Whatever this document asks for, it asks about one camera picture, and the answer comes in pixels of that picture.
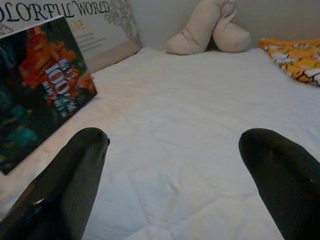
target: cream plush pillow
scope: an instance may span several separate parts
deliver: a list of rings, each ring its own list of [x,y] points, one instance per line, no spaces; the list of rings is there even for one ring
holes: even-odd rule
[[[171,38],[168,54],[192,55],[207,49],[210,37],[221,51],[237,53],[251,45],[251,35],[233,23],[237,14],[235,0],[201,0],[185,29]]]

